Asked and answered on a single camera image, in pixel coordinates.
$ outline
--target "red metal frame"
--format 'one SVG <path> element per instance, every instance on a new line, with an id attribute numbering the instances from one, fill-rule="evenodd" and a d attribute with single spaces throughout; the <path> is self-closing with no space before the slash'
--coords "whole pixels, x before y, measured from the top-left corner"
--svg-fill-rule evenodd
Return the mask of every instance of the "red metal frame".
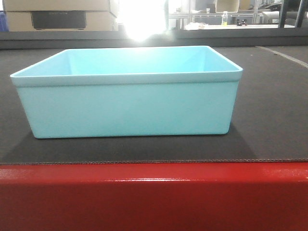
<path id="1" fill-rule="evenodd" d="M 0 231 L 308 230 L 308 163 L 0 166 Z"/>

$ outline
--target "white line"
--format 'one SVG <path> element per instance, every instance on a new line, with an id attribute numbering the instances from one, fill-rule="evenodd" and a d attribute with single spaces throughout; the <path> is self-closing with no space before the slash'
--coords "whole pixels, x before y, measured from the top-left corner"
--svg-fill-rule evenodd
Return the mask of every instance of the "white line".
<path id="1" fill-rule="evenodd" d="M 256 46 L 256 47 L 261 48 L 261 49 L 266 50 L 266 51 L 269 51 L 269 52 L 272 52 L 272 53 L 274 53 L 274 54 L 280 55 L 280 56 L 282 56 L 283 58 L 286 58 L 286 59 L 288 59 L 288 60 L 291 60 L 291 61 L 293 61 L 293 62 L 295 62 L 295 63 L 297 63 L 297 64 L 299 64 L 299 65 L 302 65 L 303 67 L 305 67 L 305 68 L 308 69 L 308 63 L 305 63 L 305 62 L 303 62 L 303 61 L 301 61 L 301 60 L 299 60 L 299 59 L 293 58 L 292 56 L 286 55 L 286 54 L 281 53 L 281 52 L 278 52 L 278 51 L 274 51 L 274 50 L 272 50 L 272 49 L 270 49 L 270 48 L 267 48 L 267 47 L 260 47 L 260 46 Z"/>

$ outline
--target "dark gray mat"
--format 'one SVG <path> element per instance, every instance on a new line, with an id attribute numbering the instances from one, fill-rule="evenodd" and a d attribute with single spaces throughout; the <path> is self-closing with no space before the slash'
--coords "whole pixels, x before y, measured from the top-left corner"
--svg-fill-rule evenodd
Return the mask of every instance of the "dark gray mat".
<path id="1" fill-rule="evenodd" d="M 0 163 L 308 160 L 308 69 L 259 48 L 216 50 L 244 68 L 227 135 L 45 140 L 32 136 L 9 74 L 59 50 L 0 51 Z"/>
<path id="2" fill-rule="evenodd" d="M 275 51 L 279 51 L 286 55 L 290 55 L 305 63 L 308 63 L 308 47 L 307 46 L 284 46 L 284 47 L 267 47 Z"/>

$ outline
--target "rectangular storage container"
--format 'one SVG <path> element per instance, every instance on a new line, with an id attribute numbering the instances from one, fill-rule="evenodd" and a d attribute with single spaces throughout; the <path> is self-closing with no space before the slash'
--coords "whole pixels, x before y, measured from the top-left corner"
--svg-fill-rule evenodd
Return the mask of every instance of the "rectangular storage container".
<path id="1" fill-rule="evenodd" d="M 11 75 L 36 138 L 225 134 L 242 69 L 208 46 L 65 50 Z"/>
<path id="2" fill-rule="evenodd" d="M 216 13 L 237 13 L 240 7 L 240 0 L 216 0 Z"/>

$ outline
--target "plastic bottle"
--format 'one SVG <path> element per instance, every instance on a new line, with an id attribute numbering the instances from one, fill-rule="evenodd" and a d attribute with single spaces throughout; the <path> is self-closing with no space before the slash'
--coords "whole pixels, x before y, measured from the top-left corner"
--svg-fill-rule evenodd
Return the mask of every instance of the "plastic bottle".
<path id="1" fill-rule="evenodd" d="M 222 15 L 221 25 L 227 26 L 228 24 L 228 11 L 224 11 Z"/>

